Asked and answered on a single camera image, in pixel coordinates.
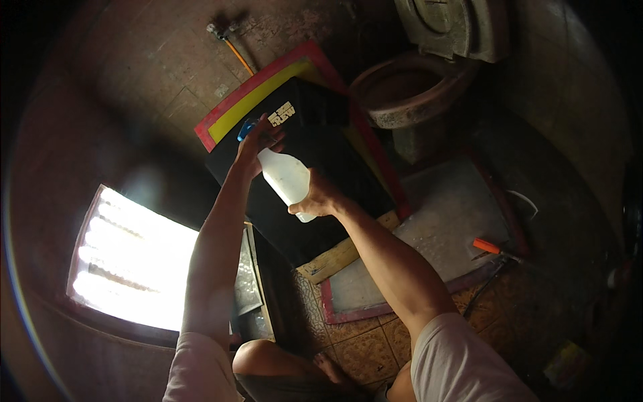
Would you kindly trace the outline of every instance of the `white plastic spray bottle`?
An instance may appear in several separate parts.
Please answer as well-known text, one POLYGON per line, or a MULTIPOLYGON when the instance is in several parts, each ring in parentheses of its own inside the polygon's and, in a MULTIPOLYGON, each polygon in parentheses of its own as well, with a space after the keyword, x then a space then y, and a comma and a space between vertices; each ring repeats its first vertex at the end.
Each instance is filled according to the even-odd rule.
MULTIPOLYGON (((256 120, 246 120, 239 131, 237 139, 239 141, 243 140, 256 124, 256 120)), ((306 197, 311 173, 299 159, 291 155, 274 152, 269 148, 260 151, 257 159, 261 163, 264 179, 286 205, 297 204, 306 197)), ((305 212, 297 212, 295 216, 304 223, 316 218, 315 215, 306 214, 305 212)))

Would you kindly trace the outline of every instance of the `white t-shirt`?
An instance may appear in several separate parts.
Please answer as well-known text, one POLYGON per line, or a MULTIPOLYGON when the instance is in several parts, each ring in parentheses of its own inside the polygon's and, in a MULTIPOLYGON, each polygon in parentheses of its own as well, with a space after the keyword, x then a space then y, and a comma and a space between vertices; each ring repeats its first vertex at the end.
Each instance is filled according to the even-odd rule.
MULTIPOLYGON (((504 360, 456 313, 434 318, 415 344, 411 380, 417 402, 537 401, 504 360)), ((237 402, 228 354, 211 338, 179 336, 163 402, 237 402)))
POLYGON ((418 402, 538 400, 457 313, 426 324, 415 344, 411 382, 418 402))

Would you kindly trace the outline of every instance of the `bright window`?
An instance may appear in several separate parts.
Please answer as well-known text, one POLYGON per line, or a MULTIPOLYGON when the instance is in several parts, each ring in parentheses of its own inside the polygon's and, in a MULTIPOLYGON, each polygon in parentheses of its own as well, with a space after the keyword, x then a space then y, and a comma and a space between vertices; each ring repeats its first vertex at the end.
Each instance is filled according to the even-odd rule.
MULTIPOLYGON (((101 185, 77 239, 67 294, 103 313, 178 331, 197 235, 101 185)), ((252 261, 244 233, 238 314, 262 305, 252 261)))

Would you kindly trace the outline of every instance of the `hand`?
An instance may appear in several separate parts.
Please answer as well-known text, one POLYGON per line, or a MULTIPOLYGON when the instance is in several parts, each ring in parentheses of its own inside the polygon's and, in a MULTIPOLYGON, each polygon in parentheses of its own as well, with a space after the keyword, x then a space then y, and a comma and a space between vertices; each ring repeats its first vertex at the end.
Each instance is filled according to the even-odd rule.
POLYGON ((280 143, 284 133, 280 129, 280 126, 273 127, 270 124, 267 113, 262 114, 259 123, 239 143, 234 165, 244 169, 250 178, 254 178, 261 172, 261 164, 257 159, 257 154, 266 147, 275 152, 281 152, 284 148, 284 145, 280 143))
POLYGON ((304 212, 315 216, 334 215, 350 202, 341 191, 315 169, 308 169, 311 181, 306 198, 288 207, 289 214, 304 212))

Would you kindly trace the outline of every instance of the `foot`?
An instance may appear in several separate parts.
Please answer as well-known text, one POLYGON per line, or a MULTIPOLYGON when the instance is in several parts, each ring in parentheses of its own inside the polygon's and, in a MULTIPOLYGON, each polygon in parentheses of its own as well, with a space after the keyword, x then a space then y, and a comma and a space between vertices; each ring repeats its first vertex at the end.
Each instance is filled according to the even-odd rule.
POLYGON ((352 385, 352 381, 346 373, 324 352, 316 354, 312 362, 335 384, 352 385))

